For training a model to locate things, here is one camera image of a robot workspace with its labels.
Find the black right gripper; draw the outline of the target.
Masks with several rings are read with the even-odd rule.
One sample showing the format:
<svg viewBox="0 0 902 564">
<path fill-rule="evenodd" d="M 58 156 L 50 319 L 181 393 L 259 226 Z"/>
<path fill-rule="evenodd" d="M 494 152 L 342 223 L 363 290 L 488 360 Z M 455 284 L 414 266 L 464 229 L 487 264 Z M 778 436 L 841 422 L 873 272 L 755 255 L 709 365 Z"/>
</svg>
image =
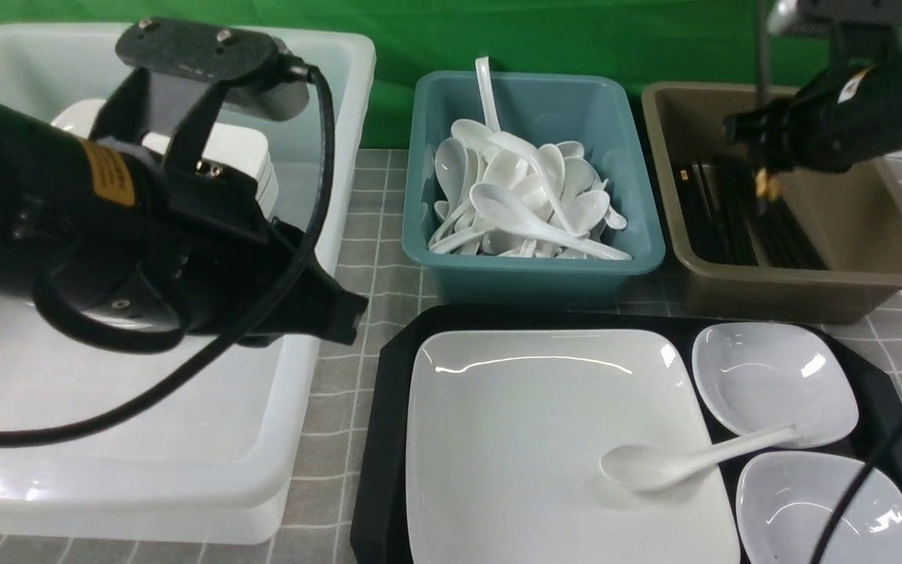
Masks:
<svg viewBox="0 0 902 564">
<path fill-rule="evenodd" d="M 804 168 L 841 174 L 890 153 L 883 125 L 890 76 L 883 65 L 823 72 L 794 96 L 768 99 L 723 120 L 726 143 L 742 144 L 769 175 Z"/>
</svg>

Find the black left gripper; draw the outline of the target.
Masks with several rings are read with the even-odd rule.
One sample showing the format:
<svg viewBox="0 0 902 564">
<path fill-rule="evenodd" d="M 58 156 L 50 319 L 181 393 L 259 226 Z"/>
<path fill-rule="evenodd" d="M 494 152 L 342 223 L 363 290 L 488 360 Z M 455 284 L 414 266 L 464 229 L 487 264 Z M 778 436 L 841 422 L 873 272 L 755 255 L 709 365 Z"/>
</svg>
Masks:
<svg viewBox="0 0 902 564">
<path fill-rule="evenodd" d="M 368 300 L 316 260 L 335 167 L 330 86 L 307 67 L 321 118 L 321 175 L 308 228 L 266 220 L 255 182 L 228 165 L 203 165 L 226 98 L 223 85 L 136 68 L 103 104 L 86 150 L 118 165 L 98 197 L 119 217 L 79 211 L 71 249 L 34 282 L 45 321 L 76 342 L 121 353 L 164 353 L 188 334 L 262 347 L 284 334 L 355 341 Z"/>
</svg>

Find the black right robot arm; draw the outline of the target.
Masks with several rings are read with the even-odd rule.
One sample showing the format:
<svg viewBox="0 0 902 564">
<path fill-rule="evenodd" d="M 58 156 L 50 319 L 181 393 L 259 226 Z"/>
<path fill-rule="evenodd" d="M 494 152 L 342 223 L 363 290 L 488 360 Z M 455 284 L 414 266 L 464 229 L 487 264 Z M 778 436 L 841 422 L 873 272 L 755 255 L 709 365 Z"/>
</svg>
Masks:
<svg viewBox="0 0 902 564">
<path fill-rule="evenodd" d="M 794 96 L 727 115 L 724 139 L 745 144 L 770 174 L 842 174 L 902 150 L 902 53 L 826 69 Z"/>
</svg>

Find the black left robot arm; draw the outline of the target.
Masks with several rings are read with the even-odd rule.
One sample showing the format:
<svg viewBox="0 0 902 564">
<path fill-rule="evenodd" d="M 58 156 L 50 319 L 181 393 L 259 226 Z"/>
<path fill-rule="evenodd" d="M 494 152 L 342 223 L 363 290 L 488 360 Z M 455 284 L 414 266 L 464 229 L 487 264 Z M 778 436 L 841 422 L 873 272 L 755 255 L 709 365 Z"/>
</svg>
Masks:
<svg viewBox="0 0 902 564">
<path fill-rule="evenodd" d="M 308 85 L 321 100 L 316 218 L 266 220 L 257 183 L 204 165 L 231 92 Z M 33 302 L 97 349 L 157 354 L 189 334 L 266 346 L 285 334 L 351 344 L 365 297 L 314 256 L 332 181 L 335 121 L 322 72 L 290 55 L 229 70 L 140 63 L 88 139 L 0 104 L 0 295 Z"/>
</svg>

